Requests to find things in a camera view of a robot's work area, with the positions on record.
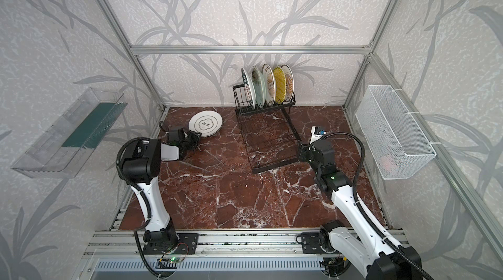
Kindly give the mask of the white plate grey flower outline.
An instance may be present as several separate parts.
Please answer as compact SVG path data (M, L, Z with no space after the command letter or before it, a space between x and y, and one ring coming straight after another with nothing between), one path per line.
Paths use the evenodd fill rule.
M215 135L223 125L223 118L215 111L205 110L195 114L189 121L189 130L200 133L201 137Z

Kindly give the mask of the small white orange sunburst plate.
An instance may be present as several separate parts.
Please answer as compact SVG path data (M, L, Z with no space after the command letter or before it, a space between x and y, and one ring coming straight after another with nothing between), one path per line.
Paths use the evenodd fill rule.
M289 103L293 99L293 94L294 94L294 89L295 89L295 83L294 83L294 78L293 78L293 72L291 68L283 64L281 66L283 69L285 79L286 79L286 96L285 96L285 103Z

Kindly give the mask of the white plate green lettered rim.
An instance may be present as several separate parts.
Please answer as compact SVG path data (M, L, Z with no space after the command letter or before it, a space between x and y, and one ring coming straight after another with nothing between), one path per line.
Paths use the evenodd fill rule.
M249 101L249 107L251 110L255 110L255 89L252 84L250 75L244 68L241 68L242 80L245 88L246 97Z

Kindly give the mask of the yellow green woven plate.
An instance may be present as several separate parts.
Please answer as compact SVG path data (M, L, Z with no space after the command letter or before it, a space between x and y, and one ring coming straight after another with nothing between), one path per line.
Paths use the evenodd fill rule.
M281 67L276 67L273 75L276 82L275 103L282 104L286 99L286 76Z

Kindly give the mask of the mint green flower plate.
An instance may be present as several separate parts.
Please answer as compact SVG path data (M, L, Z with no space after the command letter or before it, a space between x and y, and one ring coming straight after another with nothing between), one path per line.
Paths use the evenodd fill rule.
M265 105L265 82L261 70L254 66L251 72L252 83L255 90L255 101L258 108L263 108Z

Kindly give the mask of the large white orange sunburst plate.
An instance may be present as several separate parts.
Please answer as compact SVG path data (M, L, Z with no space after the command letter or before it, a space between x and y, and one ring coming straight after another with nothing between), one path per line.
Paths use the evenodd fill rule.
M276 80L269 64L263 65L262 73L266 84L265 102L267 106L273 106L276 98Z

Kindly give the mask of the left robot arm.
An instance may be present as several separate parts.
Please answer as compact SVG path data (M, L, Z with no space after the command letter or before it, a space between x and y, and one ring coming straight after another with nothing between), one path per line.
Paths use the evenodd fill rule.
M137 137L120 148L115 166L119 178L135 193L144 216L146 243L178 244L174 223L162 200L159 174L163 161L181 161L197 148L202 134L183 127L165 130L166 138Z

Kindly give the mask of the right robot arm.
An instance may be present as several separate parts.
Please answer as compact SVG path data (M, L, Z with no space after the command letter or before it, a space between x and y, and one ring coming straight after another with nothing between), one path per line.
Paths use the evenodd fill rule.
M337 168L330 138L341 135L315 126L311 129L309 144L299 149L299 160L309 163L320 191L355 231L352 235L340 223L326 224L320 229L321 247L328 253L340 252L366 279L431 279L422 267L418 252L413 247L404 247L393 237L360 199L357 186L364 156L352 179Z

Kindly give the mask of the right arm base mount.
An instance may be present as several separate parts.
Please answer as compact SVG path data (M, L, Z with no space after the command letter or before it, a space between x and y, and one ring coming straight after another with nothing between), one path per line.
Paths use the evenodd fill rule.
M320 232L303 232L296 235L296 242L303 254L333 254L335 250L326 244Z

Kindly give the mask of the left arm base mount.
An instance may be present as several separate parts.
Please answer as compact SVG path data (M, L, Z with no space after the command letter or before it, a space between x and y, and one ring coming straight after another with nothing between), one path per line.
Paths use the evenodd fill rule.
M172 239L164 238L147 231L144 235L144 255L194 255L199 240L198 233L179 233Z

